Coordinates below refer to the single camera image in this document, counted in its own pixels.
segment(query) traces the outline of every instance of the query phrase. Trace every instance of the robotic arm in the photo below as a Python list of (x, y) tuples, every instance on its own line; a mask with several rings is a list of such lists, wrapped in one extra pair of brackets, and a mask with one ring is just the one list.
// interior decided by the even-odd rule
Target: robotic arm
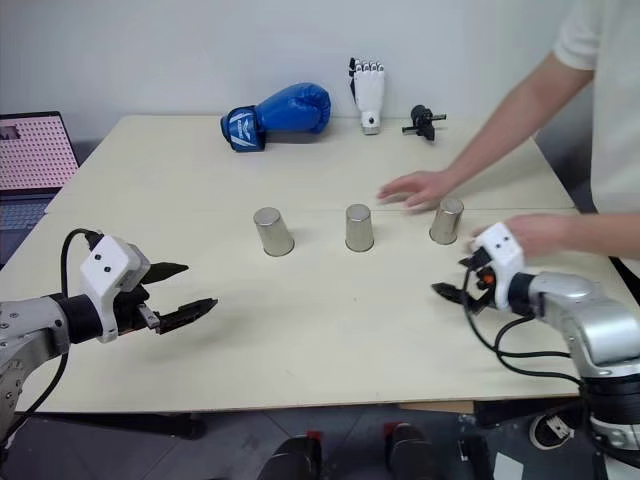
[(164, 334), (194, 322), (217, 303), (211, 298), (160, 315), (142, 285), (165, 280), (188, 267), (151, 264), (135, 246), (88, 232), (91, 254), (81, 267), (81, 293), (0, 302), (0, 438), (12, 428), (22, 384), (40, 365), (66, 354), (71, 344), (97, 338), (106, 343), (144, 327)]
[(563, 273), (524, 273), (524, 255), (508, 228), (498, 223), (474, 242), (461, 261), (484, 290), (476, 300), (439, 283), (434, 290), (479, 313), (485, 307), (535, 316), (563, 336), (580, 375), (596, 446), (640, 468), (640, 322), (621, 303), (586, 278)]

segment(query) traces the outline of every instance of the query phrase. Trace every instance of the laptop keyboard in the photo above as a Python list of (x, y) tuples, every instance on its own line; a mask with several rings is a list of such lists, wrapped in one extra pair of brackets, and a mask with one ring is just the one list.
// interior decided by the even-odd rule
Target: laptop keyboard
[(0, 230), (33, 228), (44, 216), (46, 203), (17, 203), (0, 205)]

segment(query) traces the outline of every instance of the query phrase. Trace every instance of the human hand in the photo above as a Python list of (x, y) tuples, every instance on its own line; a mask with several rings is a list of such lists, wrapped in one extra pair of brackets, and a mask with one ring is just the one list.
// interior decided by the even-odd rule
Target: human hand
[[(531, 214), (512, 217), (504, 224), (516, 237), (527, 258), (549, 255), (565, 248), (567, 231), (566, 215)], [(473, 238), (480, 235), (488, 227), (472, 232)]]
[(449, 172), (414, 172), (396, 178), (387, 183), (378, 193), (378, 198), (384, 199), (397, 193), (411, 193), (407, 198), (407, 207), (415, 207), (421, 203), (440, 200), (455, 187), (455, 182)]

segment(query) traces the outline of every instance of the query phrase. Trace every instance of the laptop screen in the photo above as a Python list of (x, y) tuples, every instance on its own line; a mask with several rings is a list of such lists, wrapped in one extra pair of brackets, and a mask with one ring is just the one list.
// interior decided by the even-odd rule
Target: laptop screen
[(58, 112), (0, 116), (0, 192), (60, 189), (77, 170)]

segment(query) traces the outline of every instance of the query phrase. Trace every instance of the laptop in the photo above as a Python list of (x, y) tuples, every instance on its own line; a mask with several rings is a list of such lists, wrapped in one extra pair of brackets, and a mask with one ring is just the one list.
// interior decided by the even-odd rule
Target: laptop
[(77, 170), (60, 112), (0, 115), (0, 265)]

